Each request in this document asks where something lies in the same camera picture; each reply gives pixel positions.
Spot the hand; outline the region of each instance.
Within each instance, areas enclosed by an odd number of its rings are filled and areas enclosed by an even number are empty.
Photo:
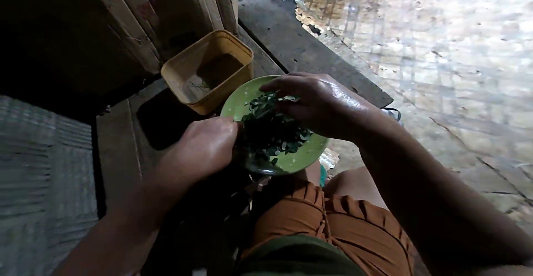
[[[355,137],[396,123],[380,109],[325,74],[295,72],[277,77],[261,86],[260,90],[276,91],[278,97],[300,97],[296,103],[279,102],[278,110],[326,137],[354,141]]]
[[[236,137],[237,123],[231,118],[215,117],[191,123],[161,159],[149,181],[165,191],[179,193],[183,184],[192,185],[227,166]]]

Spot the right hand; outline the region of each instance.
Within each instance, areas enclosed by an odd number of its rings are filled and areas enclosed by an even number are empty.
[[[298,96],[298,102],[278,103],[278,110],[294,117],[319,135],[353,141],[369,131],[396,122],[331,76],[295,72],[282,75],[259,88],[278,98]]]

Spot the green shirt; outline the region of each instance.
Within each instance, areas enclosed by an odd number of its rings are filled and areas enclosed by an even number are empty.
[[[303,234],[276,238],[259,246],[238,264],[237,275],[366,276],[342,251]]]

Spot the green plate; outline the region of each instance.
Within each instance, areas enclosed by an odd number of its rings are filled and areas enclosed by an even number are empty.
[[[275,79],[277,76],[258,77],[241,85],[228,97],[220,116],[232,117],[235,121],[240,121],[244,115],[250,112],[248,103],[264,94],[259,91],[259,87]],[[250,155],[242,155],[239,160],[251,172],[267,175],[292,174],[313,164],[320,157],[327,143],[327,137],[313,134],[296,153],[289,153],[287,155],[282,153],[276,156],[278,161],[275,165],[272,165],[269,161],[256,159]]]

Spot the left hand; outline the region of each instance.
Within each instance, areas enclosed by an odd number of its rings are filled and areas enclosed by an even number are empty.
[[[230,164],[237,138],[237,123],[214,117],[195,121],[156,167],[149,182],[170,193],[200,181]]]

